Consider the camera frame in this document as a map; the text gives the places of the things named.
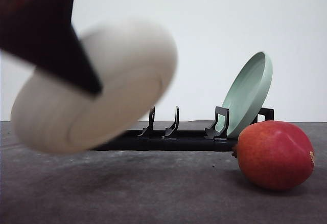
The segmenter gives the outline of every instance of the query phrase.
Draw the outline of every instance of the black dish rack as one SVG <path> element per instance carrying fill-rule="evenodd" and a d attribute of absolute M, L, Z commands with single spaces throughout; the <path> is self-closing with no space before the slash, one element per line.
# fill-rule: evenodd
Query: black dish rack
<path fill-rule="evenodd" d="M 176 107 L 174 123 L 165 130 L 153 129 L 155 108 L 149 112 L 147 128 L 130 129 L 122 135 L 93 150 L 134 150 L 134 151 L 232 151 L 237 139 L 227 138 L 229 126 L 229 109 L 216 106 L 215 120 L 208 128 L 202 130 L 179 130 L 179 107 Z M 215 126 L 222 115 L 225 123 L 218 132 Z M 261 108 L 258 115 L 263 115 L 265 121 L 274 120 L 274 110 Z"/>

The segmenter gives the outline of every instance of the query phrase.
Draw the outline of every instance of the white plate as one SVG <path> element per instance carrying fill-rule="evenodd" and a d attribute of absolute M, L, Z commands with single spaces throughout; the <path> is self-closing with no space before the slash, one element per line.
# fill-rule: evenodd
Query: white plate
<path fill-rule="evenodd" d="M 73 153 L 107 142 L 158 101 L 176 68 L 174 40 L 157 24 L 107 25 L 81 42 L 104 84 L 103 93 L 90 98 L 36 71 L 18 94 L 11 113 L 15 133 L 31 148 Z"/>

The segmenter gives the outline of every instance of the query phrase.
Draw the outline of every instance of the white background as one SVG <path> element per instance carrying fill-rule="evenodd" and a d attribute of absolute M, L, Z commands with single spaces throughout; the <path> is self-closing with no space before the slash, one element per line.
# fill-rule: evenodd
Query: white background
<path fill-rule="evenodd" d="M 156 120 L 213 119 L 237 73 L 258 51 L 274 65 L 265 107 L 284 121 L 327 121 L 327 0 L 75 0 L 78 34 L 106 20 L 158 21 L 173 34 L 179 64 Z M 1 120 L 32 66 L 1 55 Z"/>

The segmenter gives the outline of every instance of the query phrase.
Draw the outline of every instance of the light green plate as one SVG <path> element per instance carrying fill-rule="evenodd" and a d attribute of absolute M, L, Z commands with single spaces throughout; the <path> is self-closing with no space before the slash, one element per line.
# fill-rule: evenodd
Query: light green plate
<path fill-rule="evenodd" d="M 228 138 L 237 138 L 260 111 L 270 88 L 272 63 L 264 52 L 255 54 L 242 68 L 222 104 L 229 109 Z M 216 130 L 224 127 L 219 115 Z"/>

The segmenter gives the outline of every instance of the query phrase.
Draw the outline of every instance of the gray table surface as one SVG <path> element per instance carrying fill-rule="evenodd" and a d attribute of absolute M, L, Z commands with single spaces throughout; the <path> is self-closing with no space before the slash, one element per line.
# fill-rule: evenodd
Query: gray table surface
<path fill-rule="evenodd" d="M 314 172 L 277 193 L 248 182 L 230 152 L 48 155 L 2 122 L 0 223 L 327 223 L 327 123 L 297 125 L 315 148 Z"/>

